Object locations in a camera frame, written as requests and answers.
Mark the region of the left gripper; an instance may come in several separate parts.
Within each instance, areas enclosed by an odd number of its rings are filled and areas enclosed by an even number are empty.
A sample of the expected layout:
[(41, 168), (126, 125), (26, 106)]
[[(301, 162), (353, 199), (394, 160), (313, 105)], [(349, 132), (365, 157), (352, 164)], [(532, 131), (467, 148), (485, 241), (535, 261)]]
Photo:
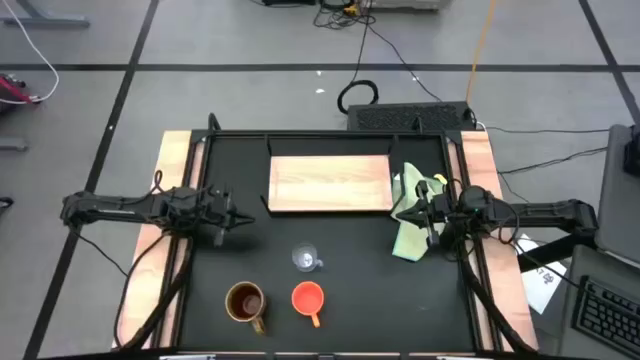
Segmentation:
[[(232, 200), (232, 192), (224, 187), (216, 190), (213, 186), (202, 189), (200, 204), (204, 207), (199, 223), (199, 235), (207, 238), (207, 242), (213, 247), (221, 247), (226, 231), (231, 227), (232, 212), (235, 205)], [(249, 225), (255, 222), (255, 218), (244, 213), (235, 213), (233, 227)]]

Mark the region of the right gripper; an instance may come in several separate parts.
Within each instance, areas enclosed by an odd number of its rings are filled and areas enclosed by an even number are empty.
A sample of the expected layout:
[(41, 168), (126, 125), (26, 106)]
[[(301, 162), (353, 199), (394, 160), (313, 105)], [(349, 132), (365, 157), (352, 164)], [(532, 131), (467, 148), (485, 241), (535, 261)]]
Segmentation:
[(398, 221), (426, 229), (429, 247), (453, 245), (453, 227), (448, 220), (452, 205), (446, 190), (447, 186), (438, 180), (420, 180), (417, 184), (420, 209), (408, 208), (396, 214)]

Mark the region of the clear glass mug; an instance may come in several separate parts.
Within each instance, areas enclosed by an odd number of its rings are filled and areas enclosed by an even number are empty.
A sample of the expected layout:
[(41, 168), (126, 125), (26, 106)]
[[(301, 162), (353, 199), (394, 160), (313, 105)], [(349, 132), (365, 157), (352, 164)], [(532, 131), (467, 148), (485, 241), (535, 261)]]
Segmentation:
[(308, 243), (298, 244), (292, 250), (292, 261), (301, 272), (312, 272), (324, 265), (318, 257), (316, 247)]

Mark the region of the brown green ceramic mug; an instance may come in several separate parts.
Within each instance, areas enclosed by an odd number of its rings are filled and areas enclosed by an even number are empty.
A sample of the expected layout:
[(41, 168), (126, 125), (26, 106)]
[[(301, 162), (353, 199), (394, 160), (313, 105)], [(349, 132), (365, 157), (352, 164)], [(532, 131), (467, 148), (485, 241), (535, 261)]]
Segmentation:
[(250, 324), (258, 335), (266, 334), (263, 319), (266, 307), (264, 292), (249, 281), (234, 284), (225, 297), (225, 309), (229, 317), (236, 322)]

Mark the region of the orange plastic mug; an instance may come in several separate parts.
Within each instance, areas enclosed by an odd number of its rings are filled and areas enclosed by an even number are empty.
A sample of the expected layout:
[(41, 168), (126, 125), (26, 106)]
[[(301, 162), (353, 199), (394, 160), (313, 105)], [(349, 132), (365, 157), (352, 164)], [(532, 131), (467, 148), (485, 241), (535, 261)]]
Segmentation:
[(312, 281), (299, 283), (292, 291), (291, 303), (301, 315), (311, 318), (313, 326), (321, 326), (319, 313), (324, 305), (324, 291), (321, 286)]

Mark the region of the wooden shelf board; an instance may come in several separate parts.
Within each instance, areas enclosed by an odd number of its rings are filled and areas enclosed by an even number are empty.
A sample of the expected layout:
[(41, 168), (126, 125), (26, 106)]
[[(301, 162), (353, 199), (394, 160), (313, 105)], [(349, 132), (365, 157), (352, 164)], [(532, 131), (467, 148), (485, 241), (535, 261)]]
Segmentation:
[(272, 212), (389, 211), (389, 157), (273, 156), (267, 207)]

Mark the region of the light green cloth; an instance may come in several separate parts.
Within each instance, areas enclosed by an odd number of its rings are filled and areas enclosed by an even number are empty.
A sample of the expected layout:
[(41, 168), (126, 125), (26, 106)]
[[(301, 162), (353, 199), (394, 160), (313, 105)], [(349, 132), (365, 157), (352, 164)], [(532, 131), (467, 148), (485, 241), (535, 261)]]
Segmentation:
[(420, 180), (424, 180), (427, 184), (426, 199), (428, 201), (431, 201), (435, 195), (443, 194), (447, 185), (447, 180), (441, 174), (435, 174), (434, 177), (424, 176), (409, 162), (405, 162), (403, 170), (392, 179), (391, 217), (399, 222), (392, 255), (413, 262), (419, 261), (428, 250), (427, 240), (431, 231), (429, 228), (419, 228), (412, 223), (400, 220), (397, 214), (407, 210), (419, 200), (416, 186)]

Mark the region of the white paper sheet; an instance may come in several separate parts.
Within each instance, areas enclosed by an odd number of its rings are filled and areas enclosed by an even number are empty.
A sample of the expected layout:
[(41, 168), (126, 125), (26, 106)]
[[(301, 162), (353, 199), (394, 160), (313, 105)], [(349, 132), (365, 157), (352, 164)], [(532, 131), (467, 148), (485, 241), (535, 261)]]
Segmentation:
[(560, 262), (552, 262), (544, 267), (522, 272), (521, 277), (529, 306), (542, 314), (562, 282), (567, 268)]

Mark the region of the black metal bar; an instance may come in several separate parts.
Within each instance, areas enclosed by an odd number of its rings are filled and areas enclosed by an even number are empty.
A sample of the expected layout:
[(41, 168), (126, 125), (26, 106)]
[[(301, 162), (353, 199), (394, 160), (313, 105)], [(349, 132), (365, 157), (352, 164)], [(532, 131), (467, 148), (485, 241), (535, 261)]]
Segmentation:
[(582, 236), (569, 234), (532, 250), (521, 252), (517, 257), (520, 272), (528, 272), (544, 265), (569, 258), (572, 256), (574, 248), (579, 245), (586, 246), (593, 250), (598, 249), (593, 235)]

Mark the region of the grey desk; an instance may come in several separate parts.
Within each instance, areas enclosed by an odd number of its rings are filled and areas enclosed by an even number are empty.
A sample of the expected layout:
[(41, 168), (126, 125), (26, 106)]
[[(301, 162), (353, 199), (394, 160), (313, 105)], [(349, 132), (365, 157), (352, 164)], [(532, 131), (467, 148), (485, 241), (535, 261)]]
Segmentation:
[(634, 360), (633, 358), (597, 343), (595, 339), (575, 330), (572, 323), (574, 302), (580, 288), (583, 275), (622, 290), (640, 298), (640, 270), (629, 266), (614, 257), (601, 254), (585, 246), (574, 250), (570, 268), (572, 283), (567, 290), (563, 310), (562, 335), (558, 353), (565, 357), (590, 358), (598, 360)]

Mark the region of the black keyboard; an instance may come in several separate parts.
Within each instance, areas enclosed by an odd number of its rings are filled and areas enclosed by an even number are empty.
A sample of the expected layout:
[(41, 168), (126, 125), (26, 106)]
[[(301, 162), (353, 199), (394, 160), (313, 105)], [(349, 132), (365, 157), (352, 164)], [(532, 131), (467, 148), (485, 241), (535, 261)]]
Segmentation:
[(640, 298), (583, 275), (571, 325), (597, 343), (640, 360)]

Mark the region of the red device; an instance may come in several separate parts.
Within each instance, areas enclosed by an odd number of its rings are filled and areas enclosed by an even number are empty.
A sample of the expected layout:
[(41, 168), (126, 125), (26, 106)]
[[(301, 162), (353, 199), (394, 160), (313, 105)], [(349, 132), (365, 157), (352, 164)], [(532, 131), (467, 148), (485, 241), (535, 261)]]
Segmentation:
[(31, 104), (32, 100), (25, 89), (25, 82), (0, 73), (0, 100), (10, 105)]

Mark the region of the grey table foot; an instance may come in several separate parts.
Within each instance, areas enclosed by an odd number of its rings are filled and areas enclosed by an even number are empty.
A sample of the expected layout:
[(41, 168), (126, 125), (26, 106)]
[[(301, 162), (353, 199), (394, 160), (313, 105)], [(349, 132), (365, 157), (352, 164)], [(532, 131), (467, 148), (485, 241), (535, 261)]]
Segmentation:
[(78, 16), (54, 16), (44, 9), (33, 4), (31, 0), (15, 0), (16, 4), (26, 13), (25, 16), (12, 14), (9, 5), (6, 5), (9, 14), (0, 16), (0, 23), (7, 26), (18, 27), (79, 27), (88, 28), (90, 21), (86, 17)]

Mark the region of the black metal shelf frame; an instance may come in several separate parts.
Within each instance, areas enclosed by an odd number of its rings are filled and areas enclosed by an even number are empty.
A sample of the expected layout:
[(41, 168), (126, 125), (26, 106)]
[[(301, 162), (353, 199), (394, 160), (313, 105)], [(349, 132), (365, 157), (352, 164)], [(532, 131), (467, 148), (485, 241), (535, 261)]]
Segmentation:
[[(272, 137), (266, 141), (266, 165), (268, 179), (263, 198), (268, 197), (270, 160), (273, 156), (337, 156), (337, 155), (387, 155), (391, 172), (390, 151), (381, 139), (337, 138), (337, 137)], [(318, 212), (272, 212), (272, 213), (318, 213)]]

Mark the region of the black aluminium table frame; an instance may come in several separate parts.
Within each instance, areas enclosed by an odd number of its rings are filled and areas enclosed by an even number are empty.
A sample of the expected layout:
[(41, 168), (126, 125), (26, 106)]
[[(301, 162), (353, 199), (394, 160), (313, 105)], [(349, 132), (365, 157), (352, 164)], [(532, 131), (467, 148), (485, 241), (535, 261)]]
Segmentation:
[[(348, 131), (168, 131), (156, 166), (171, 187), (231, 187), (255, 222), (233, 230), (221, 247), (195, 243), (185, 285), (165, 319), (161, 344), (218, 353), (469, 353), (489, 348), (494, 328), (463, 282), (460, 266), (441, 253), (411, 263), (391, 253), (398, 224), (380, 212), (269, 213), (266, 141), (272, 137), (381, 139), (393, 164), (446, 170), (452, 146), (438, 134)], [(292, 250), (316, 247), (322, 268), (301, 272)], [(267, 300), (266, 334), (232, 320), (225, 297), (236, 283), (258, 285)], [(293, 289), (312, 281), (324, 291), (321, 326), (299, 314)]]

